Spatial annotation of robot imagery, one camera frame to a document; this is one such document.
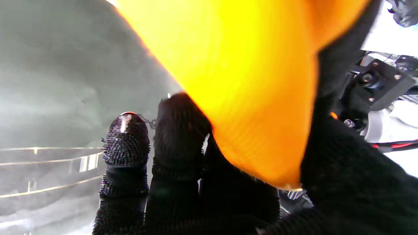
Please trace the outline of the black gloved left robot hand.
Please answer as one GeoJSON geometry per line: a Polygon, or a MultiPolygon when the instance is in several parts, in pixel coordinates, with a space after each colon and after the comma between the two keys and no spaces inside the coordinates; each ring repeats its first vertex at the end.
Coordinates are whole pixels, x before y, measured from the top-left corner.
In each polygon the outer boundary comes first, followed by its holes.
{"type": "Polygon", "coordinates": [[[409,28],[418,23],[417,0],[388,0],[391,8],[388,12],[393,15],[394,21],[403,28],[409,28]]]}

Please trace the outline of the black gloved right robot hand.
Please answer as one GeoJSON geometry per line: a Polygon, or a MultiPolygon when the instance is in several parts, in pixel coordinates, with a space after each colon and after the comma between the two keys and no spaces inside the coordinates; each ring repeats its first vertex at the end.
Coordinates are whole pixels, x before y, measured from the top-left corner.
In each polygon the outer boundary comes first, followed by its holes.
{"type": "Polygon", "coordinates": [[[313,207],[284,218],[276,188],[221,154],[211,125],[187,94],[158,109],[152,182],[148,130],[125,113],[104,142],[106,174],[93,235],[416,235],[417,179],[315,103],[301,164],[313,207]]]}

